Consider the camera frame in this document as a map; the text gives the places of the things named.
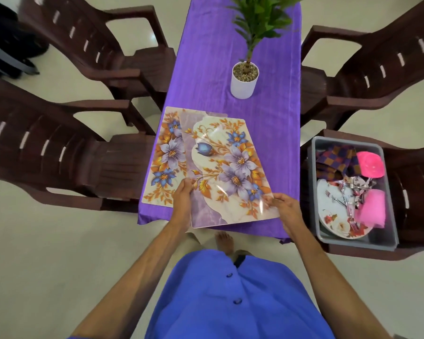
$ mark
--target black bag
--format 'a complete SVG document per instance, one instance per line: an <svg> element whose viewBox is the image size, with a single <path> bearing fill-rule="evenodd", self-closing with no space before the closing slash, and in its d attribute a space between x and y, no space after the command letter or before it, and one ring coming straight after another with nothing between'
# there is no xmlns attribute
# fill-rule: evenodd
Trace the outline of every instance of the black bag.
<svg viewBox="0 0 424 339"><path fill-rule="evenodd" d="M39 74L28 58L48 49L49 43L20 28L17 14L0 3L0 76L16 79L22 72Z"/></svg>

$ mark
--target gray plastic tub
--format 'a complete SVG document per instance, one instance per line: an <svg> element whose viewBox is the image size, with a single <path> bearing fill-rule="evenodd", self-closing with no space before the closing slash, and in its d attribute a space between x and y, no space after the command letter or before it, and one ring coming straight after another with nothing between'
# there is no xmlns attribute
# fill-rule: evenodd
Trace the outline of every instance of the gray plastic tub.
<svg viewBox="0 0 424 339"><path fill-rule="evenodd" d="M317 209L317 174L316 174L316 151L324 151L333 144L351 145L355 147L356 151L369 151L378 154L383 162L385 157L382 148L377 144L363 143L359 141L348 141L342 139L314 137L311 146L308 148L308 168L309 168L309 188L310 195L313 196L311 205L311 232L317 238L326 244L346 245L354 247L362 247L366 249L394 251L399 244L397 237L396 222L394 220L394 212L392 210L391 194L389 192L388 178L386 174L382 178L376 179L377 184L374 189L381 189L386 193L385 209L386 209L386 222L384 228L374 228L368 235L360 239L344 239L339 238L324 227L319 220L319 212Z"/></svg>

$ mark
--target blue shirt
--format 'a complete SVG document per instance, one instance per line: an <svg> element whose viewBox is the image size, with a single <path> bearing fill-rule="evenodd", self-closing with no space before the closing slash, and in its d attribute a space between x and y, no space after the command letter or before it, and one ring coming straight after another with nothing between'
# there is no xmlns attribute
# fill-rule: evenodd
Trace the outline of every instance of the blue shirt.
<svg viewBox="0 0 424 339"><path fill-rule="evenodd" d="M253 256L236 268L202 250L173 269L146 339L334 338L304 286L286 266Z"/></svg>

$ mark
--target brown plastic chair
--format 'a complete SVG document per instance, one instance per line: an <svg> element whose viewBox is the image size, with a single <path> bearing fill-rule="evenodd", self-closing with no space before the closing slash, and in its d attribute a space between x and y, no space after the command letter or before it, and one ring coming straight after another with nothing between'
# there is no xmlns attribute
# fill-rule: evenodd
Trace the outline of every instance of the brown plastic chair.
<svg viewBox="0 0 424 339"><path fill-rule="evenodd" d="M402 260L417 252L424 251L424 148L401 149L372 138L333 130L322 130L317 135L327 138L362 141L383 147L394 217L399 236L399 245L394 252L321 243L324 250L331 254L382 260ZM310 145L311 141L301 147L301 158L306 156L304 152ZM306 223L309 223L308 170L305 166L301 170L300 189L302 192L300 204L303 218ZM406 208L404 190L407 194L409 208Z"/></svg>
<svg viewBox="0 0 424 339"><path fill-rule="evenodd" d="M21 0L18 17L85 77L103 82L115 99L151 96L162 110L176 55L168 47L153 6L101 11L85 0ZM159 45L124 56L106 22L137 17L149 21Z"/></svg>
<svg viewBox="0 0 424 339"><path fill-rule="evenodd" d="M137 212L155 137L141 132L106 142L73 117L130 107L128 100L48 102L0 79L0 179L44 204Z"/></svg>
<svg viewBox="0 0 424 339"><path fill-rule="evenodd" d="M383 108L424 79L424 0L374 33L313 26L302 44L302 61L322 38L362 47L335 77L302 66L301 126L314 119L339 130L357 110Z"/></svg>

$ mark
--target potted plant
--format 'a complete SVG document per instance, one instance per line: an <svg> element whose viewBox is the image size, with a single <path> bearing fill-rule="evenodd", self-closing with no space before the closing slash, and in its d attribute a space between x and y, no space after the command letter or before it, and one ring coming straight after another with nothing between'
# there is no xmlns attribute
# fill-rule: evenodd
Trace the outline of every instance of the potted plant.
<svg viewBox="0 0 424 339"><path fill-rule="evenodd" d="M292 23L285 9L301 0L232 0L229 8L238 11L233 23L246 41L246 60L232 68L231 93L237 98L249 98L259 77L258 67L251 62L253 50L263 38L279 38L283 30Z"/></svg>

